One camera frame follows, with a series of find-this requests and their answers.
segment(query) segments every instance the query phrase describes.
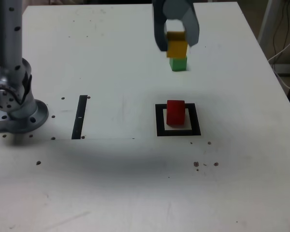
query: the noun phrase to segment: cable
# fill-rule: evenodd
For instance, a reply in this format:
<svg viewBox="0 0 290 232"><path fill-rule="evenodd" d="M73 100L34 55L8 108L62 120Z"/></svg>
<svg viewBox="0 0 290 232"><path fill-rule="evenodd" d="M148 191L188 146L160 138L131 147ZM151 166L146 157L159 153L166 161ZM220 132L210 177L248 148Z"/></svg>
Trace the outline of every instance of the cable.
<svg viewBox="0 0 290 232"><path fill-rule="evenodd" d="M276 30L275 30L275 33L274 33L274 35L273 35L273 47L274 47L275 55L276 55L275 37L276 37L276 33L278 32L278 29L279 29L279 27L280 27L280 25L281 25L283 19L284 19L284 12L285 12L285 5L286 5L286 2L287 2L287 1L284 1L284 4L283 4L283 6L282 6L281 19L280 19L280 21L279 21L279 23L278 23L278 25L277 25L277 28L276 28ZM275 62L276 62L276 61L274 61L273 64L272 64L272 68L274 67L274 70L275 70Z"/></svg>
<svg viewBox="0 0 290 232"><path fill-rule="evenodd" d="M275 75L280 79L280 81L282 82L282 84L285 86L285 87L287 87L288 89L290 89L290 87L289 86L287 86L287 84L281 79L281 77L276 73L276 71L274 70L274 69L272 69L273 70L273 72L275 73Z"/></svg>
<svg viewBox="0 0 290 232"><path fill-rule="evenodd" d="M275 56L273 56L272 58L269 58L268 61L272 60L273 58L277 57L280 53L282 53L283 51L285 51L288 47L290 46L290 44L288 44L287 47L285 47L284 49L282 49L280 52L278 52Z"/></svg>
<svg viewBox="0 0 290 232"><path fill-rule="evenodd" d="M286 7L286 12L287 12L287 24L288 24L288 29L287 29L287 34L286 34L286 38L285 38L285 42L284 42L284 46L282 49L284 49L286 47L286 43L287 43L287 39L288 39L288 35L289 35L289 30L290 30L290 19L289 19L289 5L290 5L290 0L288 1L287 7ZM275 64L276 62L279 60L279 58L281 57L282 53L280 53L280 55L274 60L273 64L274 64L274 69L275 69Z"/></svg>

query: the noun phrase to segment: yellow block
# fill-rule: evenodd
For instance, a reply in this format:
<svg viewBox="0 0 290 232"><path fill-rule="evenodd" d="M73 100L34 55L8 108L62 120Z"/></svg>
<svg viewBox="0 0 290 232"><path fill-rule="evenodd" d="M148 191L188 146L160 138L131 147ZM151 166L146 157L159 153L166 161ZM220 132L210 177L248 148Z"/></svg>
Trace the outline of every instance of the yellow block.
<svg viewBox="0 0 290 232"><path fill-rule="evenodd" d="M168 31L168 52L169 58L186 58L188 43L184 31Z"/></svg>

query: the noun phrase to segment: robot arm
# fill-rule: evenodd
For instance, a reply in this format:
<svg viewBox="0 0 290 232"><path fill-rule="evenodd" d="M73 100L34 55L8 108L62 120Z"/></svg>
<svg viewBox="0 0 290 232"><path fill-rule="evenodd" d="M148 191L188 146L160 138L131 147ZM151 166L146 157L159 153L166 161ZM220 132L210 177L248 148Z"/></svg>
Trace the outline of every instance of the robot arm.
<svg viewBox="0 0 290 232"><path fill-rule="evenodd" d="M183 23L186 41L192 47L199 41L200 27L190 0L153 0L154 34L160 51L168 50L165 34L167 19L177 19Z"/></svg>
<svg viewBox="0 0 290 232"><path fill-rule="evenodd" d="M48 117L31 92L31 67L22 58L22 0L0 0L0 132L25 133Z"/></svg>

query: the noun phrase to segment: white table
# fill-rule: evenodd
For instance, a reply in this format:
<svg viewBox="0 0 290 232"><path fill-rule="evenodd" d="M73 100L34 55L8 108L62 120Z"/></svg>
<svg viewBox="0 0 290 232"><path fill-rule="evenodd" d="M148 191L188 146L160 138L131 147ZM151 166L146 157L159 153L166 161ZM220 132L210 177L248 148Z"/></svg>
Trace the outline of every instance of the white table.
<svg viewBox="0 0 290 232"><path fill-rule="evenodd" d="M180 73L151 5L25 11L32 91L56 117L0 134L0 232L290 232L288 99L237 3L195 9ZM79 95L86 138L71 140ZM196 104L201 136L156 136L169 99Z"/></svg>

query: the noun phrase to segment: red block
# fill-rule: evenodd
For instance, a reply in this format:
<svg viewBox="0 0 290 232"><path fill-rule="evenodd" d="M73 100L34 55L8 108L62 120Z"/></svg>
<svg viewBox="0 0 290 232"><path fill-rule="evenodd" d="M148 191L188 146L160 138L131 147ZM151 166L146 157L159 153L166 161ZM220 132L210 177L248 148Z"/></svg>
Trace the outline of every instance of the red block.
<svg viewBox="0 0 290 232"><path fill-rule="evenodd" d="M168 100L166 104L166 124L183 125L185 123L185 101Z"/></svg>

